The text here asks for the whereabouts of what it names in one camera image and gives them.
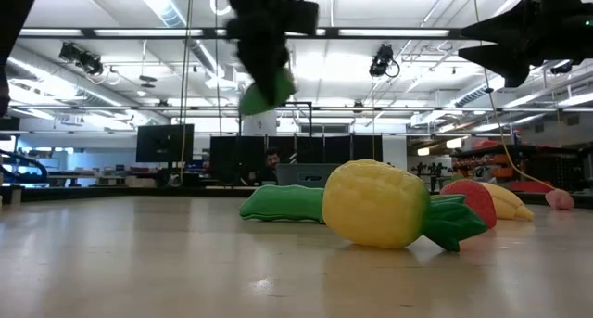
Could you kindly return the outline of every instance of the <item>computer monitor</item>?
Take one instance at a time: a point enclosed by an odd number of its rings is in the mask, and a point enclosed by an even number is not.
[[[193,124],[138,127],[136,162],[182,161],[182,149],[183,161],[191,161],[194,156]]]

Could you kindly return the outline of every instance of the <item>person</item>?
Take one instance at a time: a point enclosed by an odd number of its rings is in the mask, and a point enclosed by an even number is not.
[[[279,163],[280,152],[273,147],[269,148],[266,151],[266,168],[258,173],[251,172],[249,174],[249,181],[258,182],[260,184],[265,182],[278,183],[278,178],[276,176],[276,166]]]

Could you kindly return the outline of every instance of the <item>red watermelon plush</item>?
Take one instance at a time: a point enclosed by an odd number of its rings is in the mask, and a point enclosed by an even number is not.
[[[441,189],[441,195],[465,195],[465,204],[475,212],[488,229],[497,224],[494,202],[487,189],[473,180],[461,179]]]

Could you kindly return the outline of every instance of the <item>light wood floor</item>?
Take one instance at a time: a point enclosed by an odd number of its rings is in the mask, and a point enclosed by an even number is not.
[[[243,222],[241,199],[117,197],[0,216],[0,317],[586,317],[593,212],[533,207],[461,254]]]

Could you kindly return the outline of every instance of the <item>pink plush toy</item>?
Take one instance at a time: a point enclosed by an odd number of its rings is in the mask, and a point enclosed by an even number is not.
[[[572,210],[574,200],[567,191],[554,189],[546,194],[546,201],[555,210]]]

